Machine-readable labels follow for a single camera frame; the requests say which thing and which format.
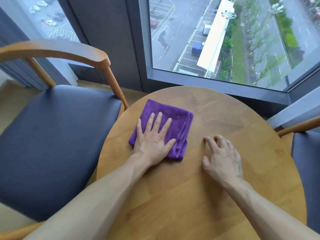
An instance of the black seat cushion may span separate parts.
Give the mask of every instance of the black seat cushion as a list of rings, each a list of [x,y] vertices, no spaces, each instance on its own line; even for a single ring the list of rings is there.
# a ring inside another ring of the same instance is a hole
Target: black seat cushion
[[[295,133],[291,155],[306,197],[307,226],[320,234],[320,133]]]
[[[0,201],[44,221],[86,186],[121,101],[68,85],[48,89],[0,136]]]

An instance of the microfiber cloth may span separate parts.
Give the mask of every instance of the microfiber cloth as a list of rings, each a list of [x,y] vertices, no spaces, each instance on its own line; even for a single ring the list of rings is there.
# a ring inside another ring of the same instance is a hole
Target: microfiber cloth
[[[161,131],[166,121],[169,118],[172,118],[172,122],[168,129],[167,135],[165,136],[164,143],[167,144],[171,139],[177,140],[173,148],[168,153],[167,158],[181,161],[187,148],[187,136],[193,120],[193,113],[174,106],[160,104],[156,101],[148,99],[140,116],[143,133],[146,130],[147,122],[151,113],[154,113],[155,121],[159,112],[162,112],[162,120],[159,131]],[[129,140],[130,145],[134,146],[136,137],[137,128],[135,128],[134,133]]]

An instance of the table top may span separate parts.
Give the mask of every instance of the table top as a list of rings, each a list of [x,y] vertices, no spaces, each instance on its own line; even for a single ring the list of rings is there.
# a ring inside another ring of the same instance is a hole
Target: table top
[[[290,153],[265,120],[240,101],[199,87],[151,93],[116,121],[103,145],[97,179],[132,154],[128,144],[147,99],[194,113],[184,159],[165,159],[134,186],[107,239],[259,239],[234,201],[202,169],[204,136],[220,134],[242,157],[244,178],[280,208],[306,223],[301,179]]]

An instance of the gray curtain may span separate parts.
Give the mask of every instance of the gray curtain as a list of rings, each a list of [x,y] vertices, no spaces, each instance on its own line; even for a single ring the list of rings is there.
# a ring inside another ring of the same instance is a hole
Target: gray curtain
[[[0,47],[29,40],[14,21],[0,8]],[[41,65],[43,58],[37,58]],[[38,77],[30,66],[22,59],[0,63],[0,69],[24,87],[47,89],[47,85]]]

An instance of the chair armrest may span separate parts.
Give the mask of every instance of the chair armrest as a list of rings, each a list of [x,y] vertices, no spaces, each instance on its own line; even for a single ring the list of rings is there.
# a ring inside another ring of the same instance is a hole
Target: chair armrest
[[[12,232],[1,233],[0,240],[22,240],[28,234],[30,234],[31,232],[36,230],[39,226],[41,226],[43,223],[44,221],[30,225],[30,226],[26,226],[24,228],[20,228]]]
[[[30,64],[32,62],[30,59],[33,57],[73,60],[101,69],[114,95],[123,102],[125,110],[129,107],[118,82],[112,74],[109,57],[102,50],[63,39],[25,41],[0,48],[0,62],[20,58],[29,60]],[[33,69],[46,82],[45,72],[36,62],[33,63],[36,66]]]
[[[289,128],[278,131],[277,134],[279,137],[283,137],[284,135],[289,133],[306,132],[308,130],[317,128],[319,126],[320,126],[320,115],[312,119],[303,121],[299,124],[293,125]]]

